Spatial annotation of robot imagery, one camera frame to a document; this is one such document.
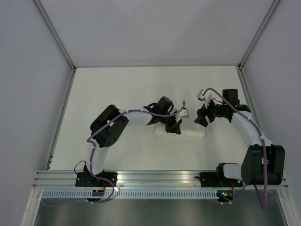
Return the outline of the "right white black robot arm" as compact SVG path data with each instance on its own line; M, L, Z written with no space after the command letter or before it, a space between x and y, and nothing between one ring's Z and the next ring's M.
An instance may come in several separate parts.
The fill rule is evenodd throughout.
M272 143L255 123L251 110L241 104L238 90L224 89L219 97L222 102L215 103L213 88L203 89L198 93L198 100L203 102L197 110L196 124L207 127L216 118L225 118L239 132L246 147L242 164L220 163L216 167L215 181L220 186L231 180L238 180L246 185L279 185L283 180L285 150L281 145Z

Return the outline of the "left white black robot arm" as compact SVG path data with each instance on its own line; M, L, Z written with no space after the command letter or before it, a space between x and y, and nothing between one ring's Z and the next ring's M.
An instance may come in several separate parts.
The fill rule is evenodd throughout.
M87 163L86 181L91 186L102 183L108 150L126 127L160 123L165 126L166 133L180 135L181 113L186 110L186 102L183 101L178 110L174 110L173 106L173 102L166 96L140 109L121 110L115 105L109 105L90 125L91 135L87 142L93 145L93 149Z

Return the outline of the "white cloth napkin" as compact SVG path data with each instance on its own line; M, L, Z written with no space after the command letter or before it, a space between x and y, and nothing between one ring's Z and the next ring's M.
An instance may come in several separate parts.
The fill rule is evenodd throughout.
M158 136L165 136L165 137L201 139L206 135L206 132L204 130L181 129L180 134L171 133L171 132L167 133L165 126L157 126L154 131L154 134Z

